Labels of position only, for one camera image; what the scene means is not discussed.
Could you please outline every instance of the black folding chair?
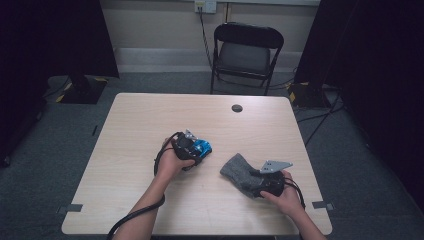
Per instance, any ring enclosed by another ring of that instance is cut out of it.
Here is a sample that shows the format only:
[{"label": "black folding chair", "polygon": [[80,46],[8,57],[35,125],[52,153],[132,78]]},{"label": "black folding chair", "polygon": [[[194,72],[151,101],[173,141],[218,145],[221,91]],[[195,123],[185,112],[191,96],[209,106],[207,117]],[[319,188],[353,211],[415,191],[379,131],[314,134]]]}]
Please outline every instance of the black folding chair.
[{"label": "black folding chair", "polygon": [[[214,91],[215,75],[233,75],[265,81],[268,94],[272,74],[284,38],[277,30],[243,23],[228,22],[214,32],[214,52],[210,94]],[[271,50],[275,53],[271,60]]]}]

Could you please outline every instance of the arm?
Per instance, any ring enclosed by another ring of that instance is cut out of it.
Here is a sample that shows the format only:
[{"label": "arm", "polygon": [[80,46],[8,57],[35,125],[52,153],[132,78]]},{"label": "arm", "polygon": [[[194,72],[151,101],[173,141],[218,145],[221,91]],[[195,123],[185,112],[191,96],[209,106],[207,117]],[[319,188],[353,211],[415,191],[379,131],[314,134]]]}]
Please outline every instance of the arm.
[{"label": "arm", "polygon": [[[130,212],[157,203],[165,193],[172,179],[178,175],[183,167],[194,164],[194,160],[180,160],[172,149],[171,143],[166,148],[160,159],[159,168],[146,192],[141,196]],[[114,240],[119,239],[150,239],[156,221],[158,209],[137,216],[124,223],[115,233]]]},{"label": "arm", "polygon": [[[283,170],[283,174],[286,178],[290,178],[291,174]],[[288,215],[299,229],[300,234],[305,240],[324,240],[327,239],[318,227],[312,222],[309,215],[305,212],[299,201],[299,196],[293,187],[285,186],[281,196],[276,197],[271,193],[261,191],[261,195],[274,203],[278,209]]]}]

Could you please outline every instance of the table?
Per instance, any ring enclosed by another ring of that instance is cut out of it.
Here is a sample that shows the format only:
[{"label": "table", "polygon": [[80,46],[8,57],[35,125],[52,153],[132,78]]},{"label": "table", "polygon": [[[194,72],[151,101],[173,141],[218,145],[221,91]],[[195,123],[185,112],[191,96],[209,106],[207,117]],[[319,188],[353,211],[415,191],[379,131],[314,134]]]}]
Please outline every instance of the table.
[{"label": "table", "polygon": [[[243,110],[232,111],[239,104]],[[294,164],[288,170],[305,197],[306,211],[324,234],[332,231],[288,99],[264,96],[118,94],[68,212],[65,234],[106,234],[125,216],[153,178],[153,159],[166,137],[190,131],[213,152],[168,187],[153,234],[297,234],[292,221],[265,199],[250,199],[221,176],[236,153],[256,169],[265,160]]]}]

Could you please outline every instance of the white wall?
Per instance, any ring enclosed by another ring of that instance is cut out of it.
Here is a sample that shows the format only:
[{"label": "white wall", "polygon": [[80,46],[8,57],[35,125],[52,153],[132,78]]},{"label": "white wall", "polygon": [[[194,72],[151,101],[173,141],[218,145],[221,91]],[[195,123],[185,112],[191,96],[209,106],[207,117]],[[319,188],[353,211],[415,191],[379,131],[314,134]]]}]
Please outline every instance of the white wall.
[{"label": "white wall", "polygon": [[[204,49],[199,15],[188,1],[101,1],[115,48]],[[226,3],[203,15],[209,45],[224,22]],[[231,3],[231,21],[274,27],[285,38],[284,52],[302,52],[317,6]]]}]

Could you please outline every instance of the electrical outlet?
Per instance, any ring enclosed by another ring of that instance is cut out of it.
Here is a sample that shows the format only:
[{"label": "electrical outlet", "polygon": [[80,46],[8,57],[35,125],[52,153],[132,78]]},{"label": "electrical outlet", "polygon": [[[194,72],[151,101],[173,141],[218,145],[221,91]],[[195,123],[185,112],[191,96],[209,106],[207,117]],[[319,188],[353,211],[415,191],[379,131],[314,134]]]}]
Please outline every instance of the electrical outlet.
[{"label": "electrical outlet", "polygon": [[194,1],[194,12],[216,13],[216,1]]},{"label": "electrical outlet", "polygon": [[194,12],[200,12],[199,9],[202,9],[202,12],[205,11],[205,1],[194,1]]}]

